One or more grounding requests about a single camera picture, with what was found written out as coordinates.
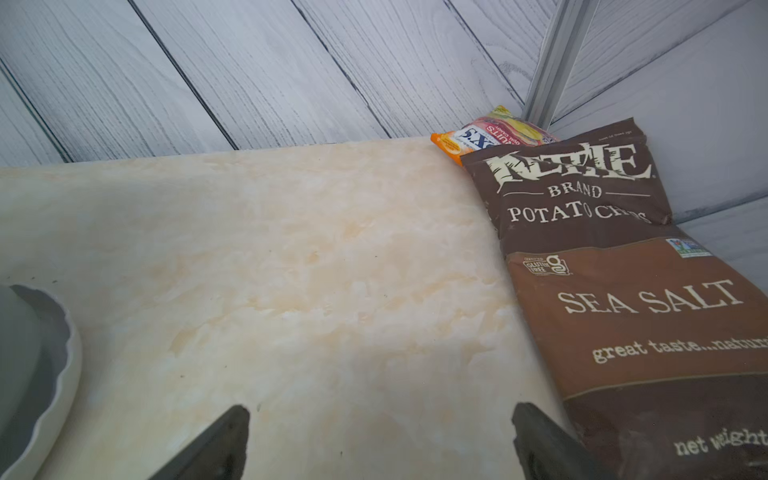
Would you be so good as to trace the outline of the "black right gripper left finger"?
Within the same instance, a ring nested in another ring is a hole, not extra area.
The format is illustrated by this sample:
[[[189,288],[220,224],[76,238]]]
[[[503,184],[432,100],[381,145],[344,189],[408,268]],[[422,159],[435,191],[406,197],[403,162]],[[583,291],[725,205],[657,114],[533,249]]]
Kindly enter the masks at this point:
[[[151,480],[241,479],[246,460],[250,412],[233,405]]]

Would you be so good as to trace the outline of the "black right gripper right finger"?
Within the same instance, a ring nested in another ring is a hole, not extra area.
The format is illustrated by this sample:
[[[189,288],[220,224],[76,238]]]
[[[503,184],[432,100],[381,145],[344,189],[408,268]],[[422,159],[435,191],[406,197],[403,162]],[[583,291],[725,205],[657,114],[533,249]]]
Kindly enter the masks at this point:
[[[520,402],[512,424],[515,450],[526,479],[611,479],[612,473],[536,405]]]

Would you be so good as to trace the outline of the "grey ceramic plant pot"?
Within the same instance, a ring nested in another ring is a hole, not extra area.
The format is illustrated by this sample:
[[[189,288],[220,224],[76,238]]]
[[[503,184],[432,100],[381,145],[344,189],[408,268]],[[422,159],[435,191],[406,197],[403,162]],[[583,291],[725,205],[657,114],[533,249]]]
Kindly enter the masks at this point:
[[[82,371],[79,332],[47,292],[1,287],[1,477],[32,479],[55,445]]]

